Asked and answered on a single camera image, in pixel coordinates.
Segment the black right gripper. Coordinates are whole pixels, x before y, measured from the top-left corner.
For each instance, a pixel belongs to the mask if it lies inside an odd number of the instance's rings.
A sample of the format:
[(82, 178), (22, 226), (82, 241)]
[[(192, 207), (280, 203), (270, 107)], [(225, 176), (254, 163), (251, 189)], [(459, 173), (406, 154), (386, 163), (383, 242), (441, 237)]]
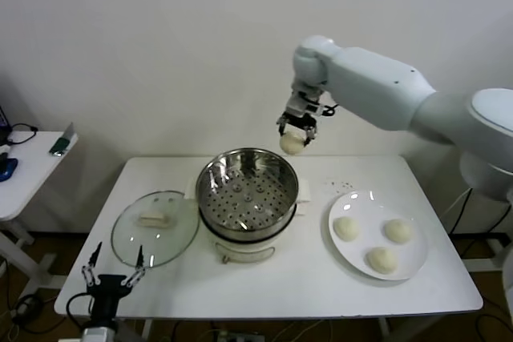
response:
[(302, 116), (296, 116), (284, 112), (277, 120), (278, 133), (280, 136), (285, 134), (287, 125), (303, 129), (305, 132), (304, 147), (307, 147), (317, 137), (317, 121), (308, 113), (304, 113)]

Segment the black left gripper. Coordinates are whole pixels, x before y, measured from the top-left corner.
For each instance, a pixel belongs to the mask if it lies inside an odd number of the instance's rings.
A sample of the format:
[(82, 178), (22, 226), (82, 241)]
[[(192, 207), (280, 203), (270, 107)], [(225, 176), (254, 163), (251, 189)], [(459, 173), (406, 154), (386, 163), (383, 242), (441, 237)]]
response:
[(87, 264), (82, 267), (82, 275), (86, 287), (91, 288), (91, 297), (94, 299), (91, 310), (91, 326), (114, 327), (119, 302), (127, 296), (127, 288), (136, 286), (145, 275), (143, 246), (139, 246), (135, 272), (129, 278), (121, 275), (99, 275), (98, 280), (95, 275), (95, 266), (102, 245), (102, 242), (98, 243)]

